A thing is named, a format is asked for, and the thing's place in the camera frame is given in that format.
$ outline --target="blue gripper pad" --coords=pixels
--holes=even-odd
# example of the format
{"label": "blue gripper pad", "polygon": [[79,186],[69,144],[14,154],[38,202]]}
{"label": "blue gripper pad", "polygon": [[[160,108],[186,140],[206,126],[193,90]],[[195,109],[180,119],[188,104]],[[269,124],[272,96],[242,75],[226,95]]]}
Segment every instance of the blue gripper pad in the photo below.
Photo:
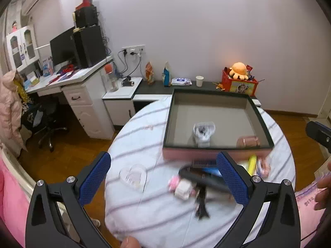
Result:
{"label": "blue gripper pad", "polygon": [[82,184],[79,187],[78,200],[81,206],[91,203],[95,193],[97,192],[101,182],[105,178],[105,175],[110,168],[110,164],[112,161],[110,155],[107,152],[102,152],[99,154],[99,156],[99,161],[95,164],[95,166],[87,175],[85,180],[82,180]]}
{"label": "blue gripper pad", "polygon": [[222,152],[217,155],[216,164],[236,202],[246,206],[249,202],[247,186]]}

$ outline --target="white desk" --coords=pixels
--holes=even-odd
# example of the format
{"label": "white desk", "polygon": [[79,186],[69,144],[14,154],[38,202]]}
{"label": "white desk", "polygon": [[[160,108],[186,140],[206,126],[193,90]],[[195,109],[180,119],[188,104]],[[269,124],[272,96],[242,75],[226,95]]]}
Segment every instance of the white desk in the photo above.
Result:
{"label": "white desk", "polygon": [[117,80],[117,85],[119,86],[119,89],[114,92],[107,92],[102,98],[104,100],[107,99],[131,99],[132,95],[138,88],[140,82],[142,81],[142,77],[132,77],[131,81],[134,82],[133,86],[130,87],[122,87],[122,81],[123,79]]}
{"label": "white desk", "polygon": [[27,89],[27,93],[44,96],[63,92],[87,135],[91,138],[111,139],[115,130],[102,101],[106,89],[101,74],[103,65],[111,60],[111,56],[108,56],[93,67],[82,69],[71,78],[57,80],[50,85],[49,81],[58,75],[42,77],[37,85]]}
{"label": "white desk", "polygon": [[110,118],[116,126],[124,126],[136,113],[132,99],[142,77],[132,77],[131,81],[134,82],[134,85],[131,87],[122,87],[122,80],[119,79],[117,82],[119,86],[117,91],[107,92],[102,98]]}
{"label": "white desk", "polygon": [[[48,95],[48,94],[54,94],[54,93],[59,93],[59,92],[61,92],[61,89],[59,87],[63,87],[63,86],[66,86],[66,85],[83,82],[91,74],[93,74],[98,69],[100,69],[106,62],[109,62],[111,60],[112,60],[112,57],[111,56],[108,56],[106,59],[103,59],[101,62],[97,63],[96,65],[94,65],[94,66],[92,66],[90,68],[79,70],[76,74],[74,74],[69,79],[59,81],[59,79],[61,79],[63,77],[62,76],[57,81],[53,82],[50,85],[48,85],[48,83],[52,79],[56,78],[58,76],[57,74],[49,75],[47,77],[41,77],[39,79],[40,82],[37,85],[35,85],[34,87],[29,87],[26,90],[26,92],[28,94],[30,94],[30,93],[36,93],[37,92],[39,96]],[[39,92],[46,91],[46,90],[53,91],[53,92],[52,93],[45,92],[45,93],[40,93],[39,94]]]}

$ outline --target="figurine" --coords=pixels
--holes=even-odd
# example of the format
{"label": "figurine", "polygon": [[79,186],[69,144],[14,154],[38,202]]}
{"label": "figurine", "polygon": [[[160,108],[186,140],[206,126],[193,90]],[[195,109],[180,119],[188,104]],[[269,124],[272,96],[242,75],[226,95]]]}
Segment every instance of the figurine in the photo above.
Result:
{"label": "figurine", "polygon": [[17,22],[14,21],[12,24],[12,33],[17,31]]}
{"label": "figurine", "polygon": [[146,73],[146,79],[147,79],[148,85],[153,84],[154,83],[154,76],[153,76],[154,72],[153,72],[153,67],[150,62],[148,62],[146,64],[145,73]]}
{"label": "figurine", "polygon": [[233,79],[238,79],[238,78],[240,78],[240,80],[248,79],[247,68],[245,64],[243,64],[242,62],[237,62],[233,64],[232,67],[230,67],[230,69],[231,71],[229,75],[232,76]]}
{"label": "figurine", "polygon": [[220,90],[225,90],[225,88],[223,87],[223,85],[222,85],[222,83],[221,82],[218,82],[218,83],[215,83],[215,82],[213,82],[213,84],[215,84],[216,85],[216,89],[220,89]]}

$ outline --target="cylindrical container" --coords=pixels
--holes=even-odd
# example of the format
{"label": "cylindrical container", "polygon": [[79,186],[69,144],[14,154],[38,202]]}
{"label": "cylindrical container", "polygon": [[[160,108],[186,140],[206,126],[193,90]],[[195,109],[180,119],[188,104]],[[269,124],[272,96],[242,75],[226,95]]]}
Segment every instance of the cylindrical container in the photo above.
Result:
{"label": "cylindrical container", "polygon": [[117,77],[113,72],[113,67],[110,64],[105,65],[107,84],[107,92],[114,92],[118,90],[119,86],[117,85]]}
{"label": "cylindrical container", "polygon": [[204,81],[204,77],[198,75],[195,79],[197,81],[197,87],[202,87],[202,82]]}
{"label": "cylindrical container", "polygon": [[239,148],[259,147],[260,145],[260,140],[256,136],[243,136],[237,140],[237,147]]}

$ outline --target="round table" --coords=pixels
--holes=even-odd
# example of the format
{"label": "round table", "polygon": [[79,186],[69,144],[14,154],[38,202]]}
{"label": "round table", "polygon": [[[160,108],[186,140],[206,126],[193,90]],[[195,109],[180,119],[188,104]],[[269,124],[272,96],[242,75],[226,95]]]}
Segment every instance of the round table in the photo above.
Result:
{"label": "round table", "polygon": [[[123,127],[108,152],[112,165],[105,185],[105,224],[118,239],[131,235],[143,247],[214,247],[243,208],[228,194],[207,191],[206,208],[210,219],[195,217],[195,199],[187,201],[168,192],[169,179],[187,164],[163,160],[162,146],[171,96],[140,110]],[[291,149],[277,123],[258,108],[274,141],[267,161],[271,172],[265,181],[295,184]],[[260,215],[246,242],[254,239],[269,203]]]}

